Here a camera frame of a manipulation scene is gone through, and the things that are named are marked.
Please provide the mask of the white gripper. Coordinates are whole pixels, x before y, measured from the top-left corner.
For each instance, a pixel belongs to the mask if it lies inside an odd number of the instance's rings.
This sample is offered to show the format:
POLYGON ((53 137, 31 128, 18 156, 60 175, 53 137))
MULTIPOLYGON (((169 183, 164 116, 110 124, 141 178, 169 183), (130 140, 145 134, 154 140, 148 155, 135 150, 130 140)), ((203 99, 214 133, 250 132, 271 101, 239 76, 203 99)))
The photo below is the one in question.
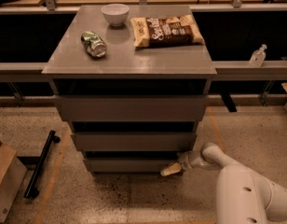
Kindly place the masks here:
POLYGON ((196 167, 202 167, 205 160, 199 151, 186 151, 178 154, 178 162, 174 162, 166 166, 160 174, 162 176, 174 175, 196 167))

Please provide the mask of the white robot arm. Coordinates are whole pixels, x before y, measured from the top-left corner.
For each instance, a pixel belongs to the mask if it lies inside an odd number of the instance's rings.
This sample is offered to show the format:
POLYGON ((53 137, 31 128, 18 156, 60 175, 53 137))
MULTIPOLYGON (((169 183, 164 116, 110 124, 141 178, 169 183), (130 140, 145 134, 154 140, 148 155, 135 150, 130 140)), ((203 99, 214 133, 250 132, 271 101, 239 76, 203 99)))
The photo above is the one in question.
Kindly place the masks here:
POLYGON ((215 143, 179 154, 161 174, 173 175, 195 167, 220 171, 216 182, 216 224, 287 220, 287 189, 227 156, 215 143))

